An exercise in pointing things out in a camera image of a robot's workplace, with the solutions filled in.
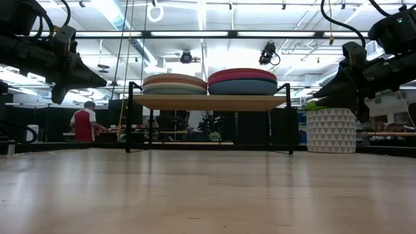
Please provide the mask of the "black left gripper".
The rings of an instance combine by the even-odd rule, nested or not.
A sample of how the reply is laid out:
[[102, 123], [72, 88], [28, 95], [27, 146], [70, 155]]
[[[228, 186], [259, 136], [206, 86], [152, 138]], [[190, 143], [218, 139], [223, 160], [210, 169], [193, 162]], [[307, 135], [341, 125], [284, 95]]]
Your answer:
[[53, 103], [61, 104], [69, 90], [80, 88], [104, 87], [107, 81], [86, 66], [79, 53], [71, 53], [70, 48], [63, 50], [48, 49], [48, 68], [45, 81], [55, 83], [51, 91]]

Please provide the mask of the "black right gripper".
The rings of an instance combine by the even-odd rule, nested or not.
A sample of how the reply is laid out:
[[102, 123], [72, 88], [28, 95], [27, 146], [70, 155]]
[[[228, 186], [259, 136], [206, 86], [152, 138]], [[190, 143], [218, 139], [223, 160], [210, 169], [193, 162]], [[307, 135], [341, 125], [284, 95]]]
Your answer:
[[335, 77], [313, 95], [322, 98], [315, 102], [316, 106], [349, 109], [357, 120], [368, 122], [370, 109], [362, 97], [373, 98], [383, 90], [398, 90], [403, 65], [398, 60], [383, 60], [365, 68], [358, 88], [362, 97], [357, 96], [356, 72], [355, 67], [340, 65]]

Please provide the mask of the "light grey plate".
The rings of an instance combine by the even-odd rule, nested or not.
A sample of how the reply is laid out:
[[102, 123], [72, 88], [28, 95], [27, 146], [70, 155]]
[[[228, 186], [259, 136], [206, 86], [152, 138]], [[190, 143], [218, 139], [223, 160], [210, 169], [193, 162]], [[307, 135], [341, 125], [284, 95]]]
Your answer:
[[195, 90], [199, 92], [206, 92], [206, 88], [194, 84], [187, 83], [153, 83], [143, 86], [143, 90], [151, 90], [155, 88], [184, 88], [188, 90]]

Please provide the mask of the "terracotta brown plate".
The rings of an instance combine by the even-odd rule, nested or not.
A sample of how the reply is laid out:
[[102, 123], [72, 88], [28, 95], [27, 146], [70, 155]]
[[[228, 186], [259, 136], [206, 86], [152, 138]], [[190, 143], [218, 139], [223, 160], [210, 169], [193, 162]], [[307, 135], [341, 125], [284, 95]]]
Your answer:
[[189, 79], [180, 79], [180, 78], [162, 78], [162, 79], [152, 79], [149, 81], [144, 82], [144, 86], [146, 85], [152, 85], [152, 84], [156, 84], [156, 83], [181, 83], [181, 84], [190, 84], [190, 85], [195, 85], [195, 86], [199, 86], [202, 88], [207, 88], [207, 83], [205, 82], [199, 82], [199, 81], [194, 81], [194, 80], [189, 80]]

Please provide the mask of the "peach plate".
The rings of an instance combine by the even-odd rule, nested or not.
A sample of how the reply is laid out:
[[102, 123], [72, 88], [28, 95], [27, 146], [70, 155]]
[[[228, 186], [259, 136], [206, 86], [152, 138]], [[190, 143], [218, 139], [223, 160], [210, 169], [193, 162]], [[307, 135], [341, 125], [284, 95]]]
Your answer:
[[205, 82], [204, 80], [199, 79], [195, 76], [178, 74], [178, 73], [161, 73], [157, 75], [150, 75], [149, 77], [145, 78], [143, 81], [143, 84], [144, 82], [152, 80], [152, 79], [162, 79], [162, 78], [180, 78], [180, 79], [189, 79], [189, 80], [194, 80], [194, 81], [199, 81], [199, 82], [202, 82], [202, 81]]

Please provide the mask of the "pink plate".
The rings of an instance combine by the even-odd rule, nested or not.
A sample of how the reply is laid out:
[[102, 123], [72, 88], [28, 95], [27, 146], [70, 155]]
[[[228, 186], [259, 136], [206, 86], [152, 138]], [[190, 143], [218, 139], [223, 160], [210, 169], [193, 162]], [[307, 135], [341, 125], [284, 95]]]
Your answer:
[[239, 73], [227, 73], [224, 75], [219, 75], [211, 78], [208, 81], [208, 85], [214, 85], [216, 83], [221, 83], [225, 81], [234, 81], [234, 80], [256, 80], [256, 81], [266, 81], [273, 84], [277, 84], [277, 79], [274, 76], [262, 74], [262, 73], [252, 73], [252, 72], [239, 72]]

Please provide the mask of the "green plant leaves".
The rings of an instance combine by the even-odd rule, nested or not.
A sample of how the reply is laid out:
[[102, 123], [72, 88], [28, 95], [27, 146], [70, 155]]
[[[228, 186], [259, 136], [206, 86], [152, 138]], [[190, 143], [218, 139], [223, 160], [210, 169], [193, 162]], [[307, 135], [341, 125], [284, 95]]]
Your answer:
[[309, 111], [319, 111], [322, 109], [327, 109], [328, 107], [318, 106], [316, 105], [316, 101], [309, 101], [304, 105], [304, 110]]

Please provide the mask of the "white triangle-patterned plant pot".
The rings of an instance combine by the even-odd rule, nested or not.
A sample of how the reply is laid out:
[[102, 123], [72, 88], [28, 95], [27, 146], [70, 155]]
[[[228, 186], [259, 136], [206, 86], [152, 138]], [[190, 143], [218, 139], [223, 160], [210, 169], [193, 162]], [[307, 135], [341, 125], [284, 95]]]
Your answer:
[[308, 151], [356, 152], [356, 117], [350, 109], [311, 110], [307, 112], [306, 117]]

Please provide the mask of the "person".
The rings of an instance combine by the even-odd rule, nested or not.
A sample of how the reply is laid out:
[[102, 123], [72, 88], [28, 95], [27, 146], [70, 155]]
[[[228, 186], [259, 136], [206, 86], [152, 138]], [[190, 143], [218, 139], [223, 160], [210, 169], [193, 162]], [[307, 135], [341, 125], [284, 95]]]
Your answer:
[[75, 112], [70, 120], [70, 127], [74, 130], [75, 140], [81, 142], [95, 141], [96, 130], [107, 129], [98, 124], [95, 113], [96, 104], [92, 101], [84, 103], [84, 108]]

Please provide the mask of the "wooden background bench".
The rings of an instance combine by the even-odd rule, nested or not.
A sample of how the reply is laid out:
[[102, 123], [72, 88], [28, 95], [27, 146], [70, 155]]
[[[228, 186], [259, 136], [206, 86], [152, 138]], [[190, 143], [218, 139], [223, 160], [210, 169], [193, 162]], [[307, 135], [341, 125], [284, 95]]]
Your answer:
[[359, 132], [357, 135], [362, 137], [416, 137], [412, 132]]

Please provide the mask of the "white cylindrical container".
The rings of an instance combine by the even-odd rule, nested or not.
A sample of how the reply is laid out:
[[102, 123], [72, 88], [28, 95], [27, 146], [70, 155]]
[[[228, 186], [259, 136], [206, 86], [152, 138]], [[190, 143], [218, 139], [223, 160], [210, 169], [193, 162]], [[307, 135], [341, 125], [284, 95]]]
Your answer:
[[39, 125], [28, 125], [27, 126], [26, 141], [28, 143], [34, 143], [38, 140]]

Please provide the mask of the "black overhead light beam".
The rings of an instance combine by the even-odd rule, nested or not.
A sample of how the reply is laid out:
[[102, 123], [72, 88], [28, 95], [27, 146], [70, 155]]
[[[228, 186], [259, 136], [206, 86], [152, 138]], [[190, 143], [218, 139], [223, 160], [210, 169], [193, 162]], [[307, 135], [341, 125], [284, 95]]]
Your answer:
[[263, 39], [335, 39], [357, 40], [359, 36], [349, 31], [77, 31], [78, 39], [121, 39], [121, 38], [263, 38]]

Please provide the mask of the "leafy background plant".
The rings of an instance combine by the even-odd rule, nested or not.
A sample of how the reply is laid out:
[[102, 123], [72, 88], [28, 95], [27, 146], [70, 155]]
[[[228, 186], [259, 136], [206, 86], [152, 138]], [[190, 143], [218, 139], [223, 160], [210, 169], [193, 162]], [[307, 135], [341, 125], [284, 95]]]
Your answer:
[[198, 129], [204, 133], [210, 141], [221, 142], [222, 131], [224, 129], [224, 117], [204, 116], [199, 123]]

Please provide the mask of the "black rig frame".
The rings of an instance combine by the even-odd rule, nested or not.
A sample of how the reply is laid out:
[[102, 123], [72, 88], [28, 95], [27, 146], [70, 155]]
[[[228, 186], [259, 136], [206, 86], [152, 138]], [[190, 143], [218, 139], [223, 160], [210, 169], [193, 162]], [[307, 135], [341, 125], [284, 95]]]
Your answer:
[[[110, 142], [49, 142], [35, 144], [17, 144], [15, 142], [0, 142], [0, 155], [11, 153], [28, 153], [57, 150], [83, 150], [89, 148], [124, 149], [123, 143]], [[219, 143], [199, 144], [197, 142], [186, 144], [173, 142], [171, 144], [130, 144], [131, 150], [213, 150], [213, 151], [289, 151], [286, 145], [231, 145]], [[356, 153], [375, 155], [388, 155], [394, 157], [409, 157], [416, 159], [416, 148], [395, 146], [358, 146]]]

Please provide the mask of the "wooden shelf with black frame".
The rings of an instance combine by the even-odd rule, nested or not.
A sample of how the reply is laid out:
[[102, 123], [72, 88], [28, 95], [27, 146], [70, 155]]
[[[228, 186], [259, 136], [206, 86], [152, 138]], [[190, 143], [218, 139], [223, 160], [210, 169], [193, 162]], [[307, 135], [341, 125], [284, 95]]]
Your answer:
[[144, 144], [145, 150], [152, 150], [153, 147], [153, 111], [234, 111], [234, 112], [266, 112], [270, 111], [282, 103], [286, 104], [287, 127], [289, 139], [284, 149], [289, 155], [294, 153], [294, 143], [291, 127], [291, 86], [285, 83], [278, 90], [285, 90], [285, 97], [277, 96], [230, 96], [230, 95], [134, 95], [134, 89], [142, 90], [142, 87], [131, 81], [128, 84], [128, 111], [133, 110], [133, 102], [137, 101], [143, 107], [150, 110], [149, 120], [149, 140]]

